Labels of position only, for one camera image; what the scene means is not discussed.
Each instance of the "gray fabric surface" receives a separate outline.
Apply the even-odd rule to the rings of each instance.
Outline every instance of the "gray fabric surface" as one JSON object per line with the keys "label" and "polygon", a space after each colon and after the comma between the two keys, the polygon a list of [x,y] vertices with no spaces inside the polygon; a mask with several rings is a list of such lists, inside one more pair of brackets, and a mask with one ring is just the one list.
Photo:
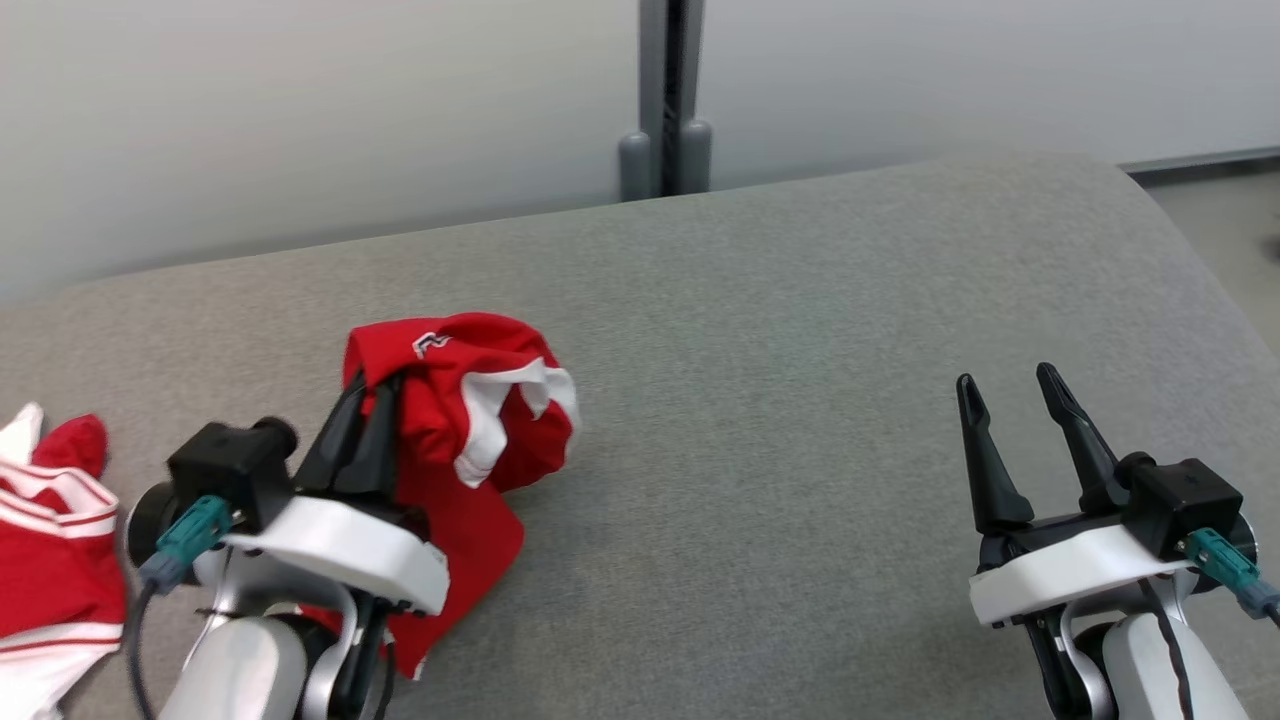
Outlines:
{"label": "gray fabric surface", "polygon": [[[968,606],[973,372],[1041,515],[1078,495],[1034,365],[1117,452],[1196,455],[1280,577],[1280,372],[1147,196],[992,156],[616,205],[79,286],[0,310],[0,413],[96,411],[125,503],[206,420],[314,436],[346,332],[462,310],[543,329],[579,382],[570,466],[511,496],[522,556],[402,683],[411,717],[1048,717],[1020,629]],[[154,694],[205,597],[148,616]],[[1280,637],[1225,593],[1193,626],[1257,717]],[[124,664],[70,717],[125,717]]]}

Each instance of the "white plastic housing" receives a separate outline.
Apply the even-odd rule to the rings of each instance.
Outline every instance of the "white plastic housing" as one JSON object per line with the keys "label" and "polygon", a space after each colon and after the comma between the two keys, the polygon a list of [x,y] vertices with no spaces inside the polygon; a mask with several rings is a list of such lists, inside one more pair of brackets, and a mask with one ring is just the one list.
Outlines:
{"label": "white plastic housing", "polygon": [[969,602],[989,625],[1189,566],[1189,560],[1161,561],[1123,525],[1111,525],[969,578]]}
{"label": "white plastic housing", "polygon": [[261,550],[413,610],[439,615],[449,592],[444,553],[413,533],[334,500],[294,497],[260,534],[229,534],[228,547]]}
{"label": "white plastic housing", "polygon": [[[1249,720],[1204,643],[1178,619],[1170,619],[1183,655],[1196,717]],[[1149,612],[1132,615],[1107,630],[1102,641],[1107,680],[1124,720],[1181,720],[1178,675],[1169,660],[1169,643]]]}

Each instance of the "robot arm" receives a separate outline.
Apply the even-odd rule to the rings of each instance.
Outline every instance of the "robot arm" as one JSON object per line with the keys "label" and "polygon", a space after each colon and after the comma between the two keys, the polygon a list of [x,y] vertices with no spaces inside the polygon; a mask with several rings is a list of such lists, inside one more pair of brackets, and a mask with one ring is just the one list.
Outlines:
{"label": "robot arm", "polygon": [[[1243,562],[1256,562],[1239,493],[1196,460],[1161,468],[1134,454],[1116,462],[1057,370],[1043,363],[1037,378],[1082,491],[1080,512],[1046,520],[1009,478],[977,383],[956,383],[983,536],[970,579],[978,620],[1027,630],[1057,719],[1245,719],[1181,609],[1187,596],[1219,587],[1187,556],[1192,533],[1216,530]],[[1115,611],[1125,614],[1119,623],[1073,626]]]}
{"label": "robot arm", "polygon": [[[380,659],[388,616],[438,615],[449,587],[425,515],[394,500],[399,388],[397,378],[375,388],[366,421],[357,375],[292,478],[284,461],[297,437],[287,424],[211,423],[170,457],[172,482],[140,500],[127,539],[143,579],[166,533],[201,498],[218,498],[232,519],[230,532],[189,561],[184,582],[212,588],[214,601],[161,719],[355,720],[385,711],[394,671],[389,638]],[[342,626],[334,633],[275,612],[282,603],[332,610]],[[151,717],[140,675],[136,691]]]}

